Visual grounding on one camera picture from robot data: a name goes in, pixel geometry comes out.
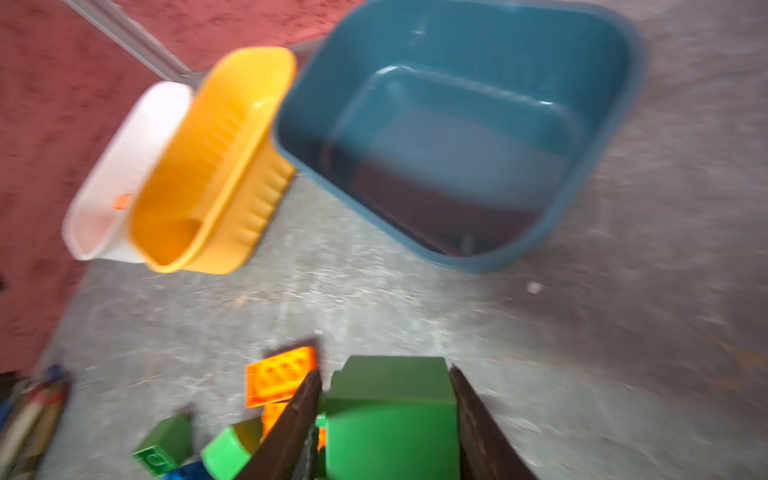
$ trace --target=plastic container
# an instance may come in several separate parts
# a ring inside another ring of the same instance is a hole
[[[131,215],[152,270],[221,274],[247,260],[293,176],[267,129],[295,70],[285,48],[244,48],[209,73]]]
[[[112,137],[69,205],[61,228],[77,260],[141,263],[127,239],[125,219],[192,102],[192,87],[161,81],[147,90]],[[115,208],[116,200],[121,208]]]
[[[306,375],[317,368],[311,346],[271,356],[245,367],[245,406],[249,409],[288,400]]]
[[[555,225],[643,65],[634,29],[602,7],[372,0],[325,40],[273,139],[421,257],[492,270]]]

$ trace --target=yellow plastic basket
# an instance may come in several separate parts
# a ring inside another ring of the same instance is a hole
[[[133,245],[157,272],[229,273],[260,239],[293,167],[269,127],[296,73],[285,48],[243,48],[212,70],[139,193]]]

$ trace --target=red carpet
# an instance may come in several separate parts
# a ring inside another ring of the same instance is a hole
[[[29,370],[85,267],[69,201],[157,77],[59,0],[5,0],[0,45],[0,371]]]
[[[327,33],[360,0],[118,0],[182,61]],[[30,369],[80,280],[61,241],[70,199],[157,78],[59,0],[0,10],[0,371]]]
[[[329,32],[362,0],[115,0],[194,70],[254,45],[290,45]]]

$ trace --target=plastic toy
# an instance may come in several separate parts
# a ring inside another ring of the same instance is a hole
[[[287,405],[288,402],[276,402],[267,403],[264,406],[264,411],[261,413],[261,442],[269,435],[270,430],[275,426],[275,422],[280,418],[280,414],[283,413]]]
[[[133,194],[123,194],[115,198],[114,202],[112,202],[112,208],[115,210],[124,210],[131,204],[131,199],[133,199],[133,197]]]
[[[295,71],[290,50],[263,47],[207,75],[131,214],[152,270],[223,274],[247,260],[293,177],[268,130]]]
[[[191,447],[190,417],[179,413],[158,423],[131,456],[159,477],[179,468],[190,456]]]
[[[462,371],[447,375],[450,396],[442,359],[352,357],[322,399],[313,370],[235,480],[456,479],[460,462],[462,478],[536,480]],[[333,438],[319,451],[315,425]]]
[[[458,406],[444,359],[351,356],[324,408],[327,478],[458,480]]]
[[[226,427],[200,454],[210,476],[232,480],[259,448],[261,431],[258,417]]]
[[[315,349],[303,346],[245,367],[245,406],[288,400],[306,374],[317,368]]]
[[[205,469],[203,462],[198,460],[173,470],[166,474],[163,480],[211,480],[212,478]]]

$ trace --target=concrete floor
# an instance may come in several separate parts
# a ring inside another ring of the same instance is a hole
[[[536,251],[432,266],[298,177],[235,273],[96,261],[48,351],[77,385],[40,478],[144,478],[129,452],[190,402],[199,451],[255,414],[244,366],[307,341],[326,376],[455,362],[542,480],[765,478],[768,3],[612,3],[647,88]]]

